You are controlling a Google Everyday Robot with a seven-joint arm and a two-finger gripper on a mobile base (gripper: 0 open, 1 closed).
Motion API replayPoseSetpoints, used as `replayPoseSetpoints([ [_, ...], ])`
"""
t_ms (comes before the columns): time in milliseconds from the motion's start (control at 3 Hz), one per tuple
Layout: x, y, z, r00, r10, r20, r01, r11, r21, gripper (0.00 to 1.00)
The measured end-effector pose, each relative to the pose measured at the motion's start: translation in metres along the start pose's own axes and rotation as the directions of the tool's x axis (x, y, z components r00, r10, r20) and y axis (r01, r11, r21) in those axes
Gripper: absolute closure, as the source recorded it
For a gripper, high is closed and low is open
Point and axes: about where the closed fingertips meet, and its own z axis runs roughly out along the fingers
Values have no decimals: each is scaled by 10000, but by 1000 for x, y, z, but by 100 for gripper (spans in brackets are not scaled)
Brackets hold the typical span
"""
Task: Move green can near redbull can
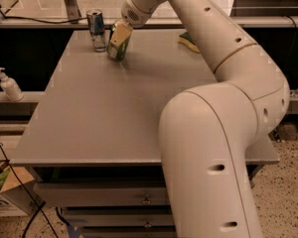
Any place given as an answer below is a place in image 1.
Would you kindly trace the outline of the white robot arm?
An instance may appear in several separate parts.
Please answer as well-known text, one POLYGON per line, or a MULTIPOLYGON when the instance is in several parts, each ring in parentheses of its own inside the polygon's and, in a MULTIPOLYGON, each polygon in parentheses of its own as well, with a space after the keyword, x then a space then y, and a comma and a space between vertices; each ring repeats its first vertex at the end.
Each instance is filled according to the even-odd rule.
POLYGON ((212 0, 125 0, 145 25, 169 2, 216 83, 173 97, 159 122, 162 168, 178 238, 263 238, 246 150, 285 116, 290 89, 268 53, 212 0))

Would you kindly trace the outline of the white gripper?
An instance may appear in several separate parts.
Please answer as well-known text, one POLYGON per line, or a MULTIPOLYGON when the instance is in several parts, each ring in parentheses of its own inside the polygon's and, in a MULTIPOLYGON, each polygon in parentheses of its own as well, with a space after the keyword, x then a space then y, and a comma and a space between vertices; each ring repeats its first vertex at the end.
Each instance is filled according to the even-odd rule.
MULTIPOLYGON (((133 28, 140 28, 146 24, 160 4, 166 0, 124 0, 121 15, 133 28)), ((127 24, 116 24, 110 32, 109 42, 121 46, 132 34, 132 27, 127 24)))

